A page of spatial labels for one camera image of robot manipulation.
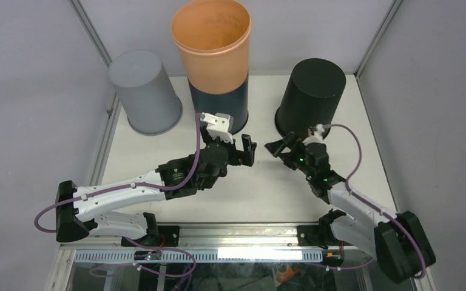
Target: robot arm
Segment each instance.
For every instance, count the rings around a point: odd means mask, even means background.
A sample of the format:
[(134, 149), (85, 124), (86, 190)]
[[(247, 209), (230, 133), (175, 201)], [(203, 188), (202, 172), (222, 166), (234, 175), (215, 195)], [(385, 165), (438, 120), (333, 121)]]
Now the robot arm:
[[(411, 212), (391, 212), (359, 192), (355, 197), (346, 188), (345, 179), (331, 170), (326, 145), (320, 143), (322, 137), (313, 131), (311, 129), (310, 137), (304, 141), (295, 133), (289, 133), (283, 139), (265, 145), (287, 167), (299, 169), (306, 175), (316, 197), (338, 208), (321, 217), (317, 229), (305, 238), (324, 249), (346, 241), (375, 258), (383, 272), (399, 283), (420, 272), (421, 265), (410, 240), (390, 221), (390, 217), (413, 237), (426, 266), (434, 264), (433, 249), (417, 216)], [(381, 211), (375, 211), (369, 204)]]
[(219, 177), (226, 176), (228, 165), (253, 165), (256, 143), (249, 135), (242, 135), (244, 151), (236, 149), (235, 139), (229, 133), (229, 115), (204, 113), (201, 121), (207, 123), (200, 129), (206, 147), (200, 150), (195, 171), (182, 187), (176, 189), (174, 186), (191, 172), (195, 160), (193, 154), (111, 184), (77, 187), (72, 181), (62, 182), (56, 202), (80, 199), (56, 208), (56, 240), (66, 243), (89, 235), (119, 235), (149, 243), (158, 236), (153, 214), (128, 215), (113, 210), (142, 202), (194, 195), (198, 190), (210, 189)]

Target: gray cup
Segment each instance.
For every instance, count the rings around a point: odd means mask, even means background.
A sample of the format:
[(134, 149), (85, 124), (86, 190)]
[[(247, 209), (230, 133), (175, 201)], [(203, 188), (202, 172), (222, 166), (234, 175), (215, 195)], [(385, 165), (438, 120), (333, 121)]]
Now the gray cup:
[(108, 74), (134, 130), (159, 135), (178, 124), (183, 106), (157, 55), (147, 50), (124, 53)]

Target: tabletop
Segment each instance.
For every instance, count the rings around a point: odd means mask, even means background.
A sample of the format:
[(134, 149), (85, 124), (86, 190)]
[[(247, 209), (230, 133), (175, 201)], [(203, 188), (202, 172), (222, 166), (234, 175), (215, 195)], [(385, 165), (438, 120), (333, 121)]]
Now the tabletop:
[[(249, 134), (258, 144), (252, 167), (228, 167), (212, 189), (196, 195), (163, 202), (146, 202), (118, 209), (123, 213), (154, 213), (159, 222), (307, 222), (317, 221), (331, 206), (316, 198), (300, 171), (292, 171), (264, 148), (282, 138), (274, 125), (289, 76), (249, 77), (249, 120), (234, 135), (241, 149), (240, 135)], [(394, 202), (383, 170), (374, 135), (353, 75), (347, 83), (333, 123), (345, 124), (360, 139), (363, 161), (351, 179), (355, 189), (384, 207)], [(181, 121), (169, 132), (144, 136), (131, 129), (121, 109), (102, 183), (133, 178), (160, 164), (195, 151), (194, 108), (186, 77), (171, 77), (183, 103)], [(331, 168), (346, 177), (357, 161), (357, 147), (351, 135), (333, 128), (325, 139)]]

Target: gray wall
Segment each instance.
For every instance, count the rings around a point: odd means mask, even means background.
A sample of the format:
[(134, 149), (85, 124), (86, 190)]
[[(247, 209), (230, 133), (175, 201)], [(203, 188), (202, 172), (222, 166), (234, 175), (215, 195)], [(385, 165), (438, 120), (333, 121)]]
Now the gray wall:
[(67, 0), (0, 0), (0, 290), (46, 287), (58, 244), (33, 218), (89, 179), (111, 93)]
[[(238, 0), (252, 19), (250, 72), (289, 73), (306, 58), (354, 72), (392, 0)], [(81, 0), (112, 59), (134, 49), (160, 56), (184, 74), (171, 19), (189, 0)]]
[(405, 1), (361, 76), (401, 209), (437, 254), (439, 290), (466, 290), (466, 1)]

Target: white table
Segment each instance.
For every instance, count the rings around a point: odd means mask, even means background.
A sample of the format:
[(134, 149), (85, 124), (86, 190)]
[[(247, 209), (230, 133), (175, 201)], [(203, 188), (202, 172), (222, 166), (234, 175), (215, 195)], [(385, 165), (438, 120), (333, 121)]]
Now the white table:
[[(249, 77), (249, 121), (235, 135), (251, 135), (258, 144), (253, 167), (228, 167), (212, 189), (194, 196), (163, 202), (147, 202), (120, 209), (124, 213), (154, 213), (159, 222), (308, 222), (317, 221), (331, 207), (316, 198), (300, 171), (273, 158), (264, 144), (281, 138), (274, 126), (289, 76)], [(195, 150), (194, 109), (186, 77), (171, 78), (183, 102), (183, 117), (171, 131), (143, 136), (129, 126), (121, 111), (113, 137), (103, 184), (138, 176), (160, 164), (188, 156)], [(353, 186), (388, 209), (395, 209), (385, 172), (363, 106), (357, 82), (347, 76), (347, 85), (333, 119), (351, 127), (360, 139), (363, 161), (352, 178)], [(325, 143), (331, 167), (346, 176), (357, 159), (354, 140), (344, 129), (334, 128)]]

